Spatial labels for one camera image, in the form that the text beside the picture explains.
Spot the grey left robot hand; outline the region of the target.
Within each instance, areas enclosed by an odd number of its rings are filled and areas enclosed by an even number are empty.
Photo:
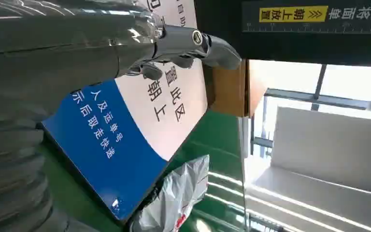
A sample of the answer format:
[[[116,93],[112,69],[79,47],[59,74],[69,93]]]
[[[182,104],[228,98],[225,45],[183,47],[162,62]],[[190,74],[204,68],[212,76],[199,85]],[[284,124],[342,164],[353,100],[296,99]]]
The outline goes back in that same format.
[[[46,119],[69,93],[156,62],[236,69],[226,41],[169,25],[138,0],[0,0],[0,121]]]

